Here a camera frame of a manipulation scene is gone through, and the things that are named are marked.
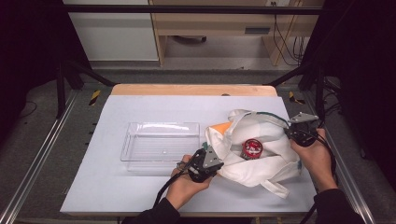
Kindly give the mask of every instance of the black cable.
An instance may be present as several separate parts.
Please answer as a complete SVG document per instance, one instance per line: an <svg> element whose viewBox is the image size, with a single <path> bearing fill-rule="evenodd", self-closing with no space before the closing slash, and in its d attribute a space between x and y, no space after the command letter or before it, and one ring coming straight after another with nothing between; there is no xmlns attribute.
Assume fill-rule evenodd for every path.
<svg viewBox="0 0 396 224"><path fill-rule="evenodd" d="M317 141L319 141L321 144L323 144L323 146L326 147L327 151L329 152L330 155L330 161L331 161L331 170L332 170L332 176L336 177L335 183L338 185L338 176L335 173L335 168L336 168L336 160L335 160L335 156L332 153L332 149L330 148L329 144L327 143L326 139L324 139L323 136L319 135L313 135L312 133L306 132L304 130L295 130L296 132L301 132L304 134L309 135L310 137L315 138ZM312 214L314 214L315 210L317 209L317 206L314 204L312 204L312 207L309 209L309 211L305 214L303 220L300 222L300 224L305 224L306 221L312 217Z"/></svg>
<svg viewBox="0 0 396 224"><path fill-rule="evenodd" d="M163 187L160 189L160 191L158 191L157 194L157 198L155 199L154 205L152 207L157 206L157 204L160 202L161 197L163 196L163 193L166 191L167 188L169 188L169 186L171 186L171 184L173 184L179 177L181 177L182 175L186 174L184 172L187 171L187 169L189 169L192 159L198 154L198 152L196 151L194 153L194 155L192 155L191 159L189 160L189 162L187 162L183 169L180 170L179 173L175 174L174 176L172 176L168 181L166 181L166 183L163 185Z"/></svg>
<svg viewBox="0 0 396 224"><path fill-rule="evenodd" d="M277 45L276 39L275 39L275 32L276 32L276 28L277 28L276 14L274 15L274 19L275 19L275 21L274 21L273 39L274 39L274 43L275 43L275 46L276 46L277 50L279 50L280 56L282 57L282 59L285 62L285 64L287 64L287 65L298 65L298 64L294 64L294 63L288 63L286 61L285 56L283 55L282 51L280 50L279 46ZM283 39L283 35L280 33L280 31L278 31L278 32L279 32L279 34L280 34L280 36L281 36L281 38L282 38L282 40L283 40L283 42L284 42L284 44L286 46L286 49L289 51L288 46L286 45L286 42Z"/></svg>
<svg viewBox="0 0 396 224"><path fill-rule="evenodd" d="M165 192L165 190L171 185L173 184L173 182L175 182L182 174L183 174L184 170L180 171L179 173L175 174L174 176L172 176L168 181L166 181L165 185L163 185L163 187L160 189L160 191L157 194L157 198L155 199L155 203L152 207L157 206L157 204L160 202L161 197L163 196L163 193Z"/></svg>
<svg viewBox="0 0 396 224"><path fill-rule="evenodd" d="M33 101L26 101L26 104L28 104L28 103L33 104L35 107L34 107L33 110L30 111L29 113L20 116L20 119L23 119L23 118L28 117L29 115L33 114L33 113L37 110L37 104L36 104L35 102L33 102Z"/></svg>

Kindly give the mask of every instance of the metal rail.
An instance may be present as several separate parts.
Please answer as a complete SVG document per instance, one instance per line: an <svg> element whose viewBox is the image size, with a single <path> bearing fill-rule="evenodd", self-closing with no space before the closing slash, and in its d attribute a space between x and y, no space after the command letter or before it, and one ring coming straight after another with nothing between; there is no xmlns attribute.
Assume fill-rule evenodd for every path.
<svg viewBox="0 0 396 224"><path fill-rule="evenodd" d="M321 15L334 12L321 7L146 6L146 5L45 5L44 9L85 13L205 13Z"/></svg>
<svg viewBox="0 0 396 224"><path fill-rule="evenodd" d="M76 101L78 95L78 91L72 91L69 99L67 101L67 107L64 111L64 114L56 119L52 125L47 138L45 139L43 145L38 150L34 161L30 165L29 170L26 172L25 177L23 178L20 186L16 190L14 196L11 201L8 203L6 209L2 212L0 216L0 224L11 224L14 222L18 213L21 210L21 207L26 200L35 180L37 179L44 162L46 161L48 155L50 154L52 147L66 122L70 111Z"/></svg>
<svg viewBox="0 0 396 224"><path fill-rule="evenodd" d="M310 110L312 112L315 112L316 110L313 107L314 100L312 97L312 93L308 91L303 91L303 95L305 100L307 101L307 105L309 106ZM361 215L366 224L375 224L373 214L367 206L366 201L364 201L363 196L361 195L361 191L359 190L352 174L348 171L347 166L344 163L344 160L342 159L336 144L332 140L332 136L330 135L326 127L324 129L326 130L327 141L332 147L332 152L334 153L334 156L337 160L336 173L338 174L338 178L341 181L342 186L345 188L346 196L348 197L352 207L359 215Z"/></svg>

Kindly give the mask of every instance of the white table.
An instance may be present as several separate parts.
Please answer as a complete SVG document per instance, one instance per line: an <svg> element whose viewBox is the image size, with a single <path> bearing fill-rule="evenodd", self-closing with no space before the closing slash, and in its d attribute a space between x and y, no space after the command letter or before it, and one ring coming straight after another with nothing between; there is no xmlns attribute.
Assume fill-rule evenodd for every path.
<svg viewBox="0 0 396 224"><path fill-rule="evenodd" d="M265 87L253 87L253 91L262 90L267 96L216 96L214 92L209 95L177 95L180 92L173 92L195 92L196 88L204 90L208 86L179 86L177 89L168 86L171 95L155 95L158 94L155 90L163 87L166 88L164 85L127 85L114 89L61 212L72 216L135 216L152 207L169 176L134 175L127 171L125 162L120 160L120 153L129 122L199 122L202 143L205 141L205 128L228 121L228 113L233 109L266 111L289 119L282 99L271 89L265 93L268 90ZM230 93L235 88L227 87L209 86L209 89L219 88L219 92ZM144 91L152 89L154 93L129 95L125 91L139 88ZM252 88L238 86L237 89ZM290 190L287 199L281 199L260 186L247 188L223 177L215 177L210 188L198 193L180 209L180 213L184 217L256 217L309 210L316 192L306 170L301 176L281 184Z"/></svg>

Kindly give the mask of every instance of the clear plastic tray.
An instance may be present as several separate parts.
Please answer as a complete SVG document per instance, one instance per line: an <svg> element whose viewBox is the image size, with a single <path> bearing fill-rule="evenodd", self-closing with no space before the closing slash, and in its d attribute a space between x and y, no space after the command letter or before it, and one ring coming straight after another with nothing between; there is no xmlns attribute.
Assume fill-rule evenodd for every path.
<svg viewBox="0 0 396 224"><path fill-rule="evenodd" d="M131 122L120 159L137 175L170 175L183 155L199 147L199 123Z"/></svg>

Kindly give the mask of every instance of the electrical outlet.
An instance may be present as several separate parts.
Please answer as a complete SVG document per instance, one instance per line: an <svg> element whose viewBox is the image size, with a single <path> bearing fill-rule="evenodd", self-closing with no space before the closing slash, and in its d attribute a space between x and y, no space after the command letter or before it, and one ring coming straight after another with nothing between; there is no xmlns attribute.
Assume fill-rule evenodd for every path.
<svg viewBox="0 0 396 224"><path fill-rule="evenodd" d="M287 7L290 0L267 0L265 2L266 7Z"/></svg>

